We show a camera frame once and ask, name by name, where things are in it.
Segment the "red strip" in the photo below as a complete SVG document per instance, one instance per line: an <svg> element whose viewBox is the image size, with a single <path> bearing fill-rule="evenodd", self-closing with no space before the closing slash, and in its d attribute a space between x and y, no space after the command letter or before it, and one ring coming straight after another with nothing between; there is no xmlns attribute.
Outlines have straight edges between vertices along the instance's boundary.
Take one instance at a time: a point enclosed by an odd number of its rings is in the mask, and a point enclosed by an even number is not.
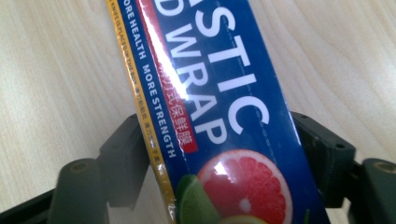
<svg viewBox="0 0 396 224"><path fill-rule="evenodd" d="M163 95L171 115L178 143L185 153L195 152L198 150L198 146L186 106L184 106L183 99L180 98L180 94L177 92L175 83L172 82L171 76L173 75L176 79L178 79L178 76L175 69L171 66L172 63L166 51L163 32L158 23L154 5L151 0L136 0L136 2L142 16L141 20L147 34L148 44L160 78Z"/></svg>

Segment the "box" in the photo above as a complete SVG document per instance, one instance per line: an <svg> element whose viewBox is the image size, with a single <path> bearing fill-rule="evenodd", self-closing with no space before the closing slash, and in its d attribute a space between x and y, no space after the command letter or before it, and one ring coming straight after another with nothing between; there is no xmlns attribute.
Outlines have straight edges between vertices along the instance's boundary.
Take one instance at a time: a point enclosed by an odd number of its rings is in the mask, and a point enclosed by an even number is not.
<svg viewBox="0 0 396 224"><path fill-rule="evenodd" d="M170 222L329 223L247 0L107 4Z"/></svg>

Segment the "tabletop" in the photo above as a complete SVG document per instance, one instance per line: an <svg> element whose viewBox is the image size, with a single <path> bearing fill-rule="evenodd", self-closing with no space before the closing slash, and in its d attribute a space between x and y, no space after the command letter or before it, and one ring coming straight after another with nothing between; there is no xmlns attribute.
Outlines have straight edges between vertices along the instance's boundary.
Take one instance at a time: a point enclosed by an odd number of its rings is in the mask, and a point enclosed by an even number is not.
<svg viewBox="0 0 396 224"><path fill-rule="evenodd" d="M290 110L345 138L357 161L396 161L396 2L251 0ZM106 1L0 1L0 212L53 189L70 161L96 158L134 99ZM329 210L347 223L348 203ZM152 170L134 211L163 223Z"/></svg>

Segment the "yellow strip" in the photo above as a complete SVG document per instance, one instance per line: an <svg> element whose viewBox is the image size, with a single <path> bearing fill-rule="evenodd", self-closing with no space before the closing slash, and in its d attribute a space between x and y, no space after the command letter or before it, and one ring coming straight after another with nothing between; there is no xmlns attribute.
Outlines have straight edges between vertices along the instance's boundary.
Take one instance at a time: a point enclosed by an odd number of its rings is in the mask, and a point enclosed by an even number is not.
<svg viewBox="0 0 396 224"><path fill-rule="evenodd" d="M131 51L131 46L125 31L124 22L120 14L119 3L116 0L106 0L107 7L113 20L117 39L120 46L120 51L123 55L124 63L130 78L130 83L134 92L134 103L137 109L137 116L140 122L146 146L148 148L148 155L151 160L151 165L155 167L154 173L157 176L157 181L160 184L160 189L163 193L163 199L169 214L170 223L176 223L175 217L175 194L173 192L168 173L163 161L163 155L159 148L157 135L154 131L151 117L149 115L149 107L146 102L146 97L143 94L142 84L139 75L137 74L136 65L134 63L134 56Z"/></svg>

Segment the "pink grapefruit half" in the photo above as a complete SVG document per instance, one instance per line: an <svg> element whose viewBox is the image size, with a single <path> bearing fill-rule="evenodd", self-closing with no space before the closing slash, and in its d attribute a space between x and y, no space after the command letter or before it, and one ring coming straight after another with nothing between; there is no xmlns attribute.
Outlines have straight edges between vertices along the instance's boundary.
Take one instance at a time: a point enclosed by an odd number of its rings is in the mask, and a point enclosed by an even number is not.
<svg viewBox="0 0 396 224"><path fill-rule="evenodd" d="M223 218L252 215L269 224L291 223L291 196L285 178L258 152L223 152L201 169L198 178Z"/></svg>

